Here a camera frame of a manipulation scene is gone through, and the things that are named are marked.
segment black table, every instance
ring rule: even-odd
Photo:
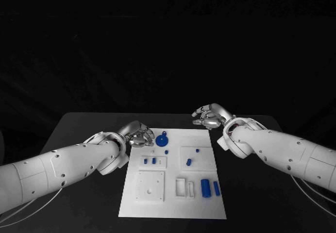
[[[269,129],[282,131],[270,116],[237,116],[252,117]],[[133,120],[151,128],[205,129],[192,124],[194,119],[188,114],[68,113],[42,153],[83,143],[100,131],[116,132]],[[291,175],[269,167],[256,154],[242,159],[226,151],[217,143],[221,136],[223,130],[214,129],[211,140],[227,220],[119,217],[126,165],[106,176],[96,171],[61,191],[32,217],[0,228],[0,232],[335,232],[335,217],[305,196]],[[41,197],[11,222],[34,213],[55,194]]]

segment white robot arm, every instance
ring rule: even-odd
[[[83,180],[97,169],[103,175],[129,162],[126,142],[154,146],[154,131],[139,121],[117,133],[97,133],[84,143],[0,166],[0,214]]]
[[[265,163],[298,178],[336,192],[336,151],[291,134],[269,130],[252,118],[230,114],[214,103],[201,107],[194,124],[211,130],[224,125],[223,137],[217,141],[240,158],[256,153]]]

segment robotic hand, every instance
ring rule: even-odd
[[[269,130],[254,119],[233,115],[217,103],[201,107],[192,116],[198,114],[201,120],[194,124],[210,130],[224,125],[224,135],[217,142],[236,156],[244,159],[256,153],[267,165],[336,192],[336,152],[332,149]]]
[[[119,131],[100,132],[84,143],[0,166],[0,214],[83,180],[97,169],[103,175],[129,162],[126,143],[154,146],[155,133],[138,120]]]

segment black background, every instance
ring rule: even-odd
[[[68,112],[192,114],[214,102],[335,148],[335,12],[301,0],[12,2],[5,163],[40,153]]]

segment blue disc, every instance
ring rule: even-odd
[[[169,138],[167,137],[167,135],[164,133],[164,135],[159,135],[158,138],[156,138],[156,145],[159,147],[164,147],[164,146],[168,145],[168,143],[169,143]]]

